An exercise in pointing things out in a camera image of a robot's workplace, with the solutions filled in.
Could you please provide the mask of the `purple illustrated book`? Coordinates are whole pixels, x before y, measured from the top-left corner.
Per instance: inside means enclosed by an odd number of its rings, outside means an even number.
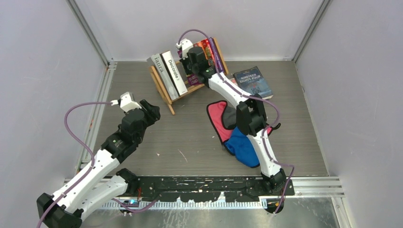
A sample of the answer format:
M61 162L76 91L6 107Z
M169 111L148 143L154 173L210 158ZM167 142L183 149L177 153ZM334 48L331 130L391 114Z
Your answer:
M183 74L186 74L186 79L187 79L187 82L188 82L189 86L201 85L201 83L199 82L199 80L198 80L198 78L197 78L196 75L194 75L194 74L188 75L188 74L184 71L184 66L181 65L181 67L182 67L182 68L180 68L179 70L180 70L180 72L181 72L182 75L183 75Z

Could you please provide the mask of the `red white illustrated book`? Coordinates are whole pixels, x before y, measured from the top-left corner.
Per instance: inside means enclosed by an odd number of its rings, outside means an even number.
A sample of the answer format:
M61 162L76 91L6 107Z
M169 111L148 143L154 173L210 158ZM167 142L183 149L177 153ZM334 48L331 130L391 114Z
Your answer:
M214 49L212 49L212 45L209 42L209 39L206 38L202 41L199 41L193 45L194 47L202 47L205 57L209 63L210 66L214 66L215 64L215 58L216 58L216 52Z

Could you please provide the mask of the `purple 52-Storey Treehouse book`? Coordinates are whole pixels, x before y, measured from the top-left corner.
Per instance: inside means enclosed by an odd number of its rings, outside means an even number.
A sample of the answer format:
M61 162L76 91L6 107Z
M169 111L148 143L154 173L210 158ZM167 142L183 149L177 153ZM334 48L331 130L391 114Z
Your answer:
M221 58L218 43L216 42L215 38L209 37L208 39L210 44L212 45L211 48L214 49L216 52L215 63L217 63L219 71L226 73L225 62Z

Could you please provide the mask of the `wooden book rack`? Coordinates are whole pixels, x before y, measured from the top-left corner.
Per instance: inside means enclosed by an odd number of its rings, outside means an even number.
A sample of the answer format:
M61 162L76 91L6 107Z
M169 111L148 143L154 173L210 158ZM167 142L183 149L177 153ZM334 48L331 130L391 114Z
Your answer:
M222 56L222 52L221 52L220 47L219 47L219 50L220 50L221 58L222 58L222 60L224 61L224 58L223 58L223 56ZM226 68L226 73L225 73L225 75L227 75L227 74L229 73L229 71L228 71L228 68L227 68L226 63L225 63L225 68ZM159 94L161 95L163 101L168 105L168 108L169 108L170 112L172 113L172 115L175 115L175 111L174 111L173 106L172 106L173 102L175 102L175 101L177 101L177 100L179 100L179 99L185 97L186 95L189 95L190 93L192 93L192 92L194 92L194 91L196 91L196 90L198 90L198 89L200 89L200 88L202 88L202 87L204 86L203 84L201 84L201 85L192 85L192 86L189 86L189 84L188 84L188 82L187 82L187 79L185 78L185 79L184 79L184 83L185 83L185 85L186 85L186 87L187 87L188 92L185 93L185 94L182 95L182 96L179 96L179 97L178 97L177 99L175 99L175 100L171 100L170 97L169 97L169 95L168 95L168 93L167 93L167 91L166 91L166 89L165 89L165 87L164 87L164 84L163 84L163 82L162 82L162 80L161 80L161 78L160 78L158 72L157 72L156 69L155 69L155 67L150 65L150 66L149 66L149 72L150 72L150 74L151 74L151 76L152 76L152 79L153 79L155 85L156 85L157 91L158 91Z

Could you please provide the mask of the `white Decorate Furniture book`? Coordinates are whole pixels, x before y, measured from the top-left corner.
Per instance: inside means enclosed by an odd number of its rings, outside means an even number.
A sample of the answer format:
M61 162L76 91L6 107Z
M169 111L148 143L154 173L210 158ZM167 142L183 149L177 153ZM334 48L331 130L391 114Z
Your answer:
M179 73L179 70L177 68L177 65L175 63L175 60L173 59L171 52L165 51L161 54L161 56L166 64L166 68L169 71L169 74L172 78L172 81L175 85L175 88L176 88L179 96L184 95L185 93L188 92L188 90L182 79L181 74Z

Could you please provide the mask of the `grey Iantra book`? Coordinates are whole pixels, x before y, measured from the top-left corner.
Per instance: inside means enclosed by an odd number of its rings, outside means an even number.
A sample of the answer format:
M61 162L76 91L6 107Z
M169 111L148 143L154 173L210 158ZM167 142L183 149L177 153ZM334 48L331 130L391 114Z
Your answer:
M176 91L173 82L171 80L171 77L167 71L166 66L164 65L164 61L161 57L160 54L154 54L151 57L147 59L147 62L151 65L154 66L156 71L158 72L164 87L170 97L171 100L175 100L179 97L178 92Z

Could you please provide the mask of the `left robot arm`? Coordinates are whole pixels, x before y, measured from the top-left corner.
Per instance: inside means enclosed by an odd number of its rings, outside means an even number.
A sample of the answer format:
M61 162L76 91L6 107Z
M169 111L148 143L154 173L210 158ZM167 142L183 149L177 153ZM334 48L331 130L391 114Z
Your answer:
M138 192L137 176L128 169L121 169L100 187L96 185L136 151L143 142L147 127L160 120L160 107L145 99L136 102L128 94L118 100L104 102L105 105L119 106L125 115L117 131L106 139L97 152L93 152L71 131L67 122L74 109L91 104L77 104L64 117L66 130L87 150L91 156L90 163L53 194L43 193L38 197L38 228L42 224L49 228L78 228L104 203L118 195L133 196Z

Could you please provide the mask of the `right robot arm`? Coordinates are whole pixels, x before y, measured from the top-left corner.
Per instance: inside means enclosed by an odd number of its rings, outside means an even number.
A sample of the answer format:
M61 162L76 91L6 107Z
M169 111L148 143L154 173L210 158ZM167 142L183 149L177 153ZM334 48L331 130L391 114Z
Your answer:
M289 177L284 164L277 161L269 143L267 115L259 95L251 95L232 83L218 68L211 66L201 47L181 47L181 60L186 72L195 74L209 89L223 96L236 110L236 126L250 141L258 158L265 192L276 195L285 191Z

